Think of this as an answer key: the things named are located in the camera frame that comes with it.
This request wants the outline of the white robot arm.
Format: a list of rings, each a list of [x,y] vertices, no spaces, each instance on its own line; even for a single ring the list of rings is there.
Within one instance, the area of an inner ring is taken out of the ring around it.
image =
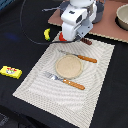
[[[96,0],[69,0],[61,15],[63,38],[67,41],[83,38],[93,28],[96,12]]]

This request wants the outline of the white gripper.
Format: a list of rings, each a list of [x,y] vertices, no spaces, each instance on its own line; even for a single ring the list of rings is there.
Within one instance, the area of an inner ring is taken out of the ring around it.
[[[89,8],[76,8],[68,5],[61,15],[62,34],[67,41],[83,38],[92,28],[96,18],[97,6],[92,4]]]

